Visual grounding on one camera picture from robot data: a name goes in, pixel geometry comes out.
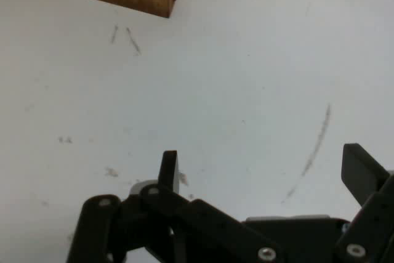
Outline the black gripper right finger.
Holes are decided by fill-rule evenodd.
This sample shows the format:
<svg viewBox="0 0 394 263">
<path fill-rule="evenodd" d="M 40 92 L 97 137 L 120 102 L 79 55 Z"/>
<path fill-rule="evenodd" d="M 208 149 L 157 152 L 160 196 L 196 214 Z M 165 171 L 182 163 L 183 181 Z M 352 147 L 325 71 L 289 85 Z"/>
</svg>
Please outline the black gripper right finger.
<svg viewBox="0 0 394 263">
<path fill-rule="evenodd" d="M 393 262 L 393 174 L 361 145 L 345 144 L 342 182 L 361 209 L 336 243 L 340 262 Z"/>
</svg>

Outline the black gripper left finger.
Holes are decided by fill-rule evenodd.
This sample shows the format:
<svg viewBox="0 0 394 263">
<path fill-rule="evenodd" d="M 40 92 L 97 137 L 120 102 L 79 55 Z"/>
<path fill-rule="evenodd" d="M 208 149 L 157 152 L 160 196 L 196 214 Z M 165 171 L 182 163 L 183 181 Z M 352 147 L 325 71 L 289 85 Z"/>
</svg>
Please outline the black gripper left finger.
<svg viewBox="0 0 394 263">
<path fill-rule="evenodd" d="M 202 200 L 178 193 L 175 150 L 163 153 L 158 178 L 122 200 L 84 202 L 68 262 L 124 262 L 145 248 L 160 262 L 284 262 L 284 249 Z"/>
</svg>

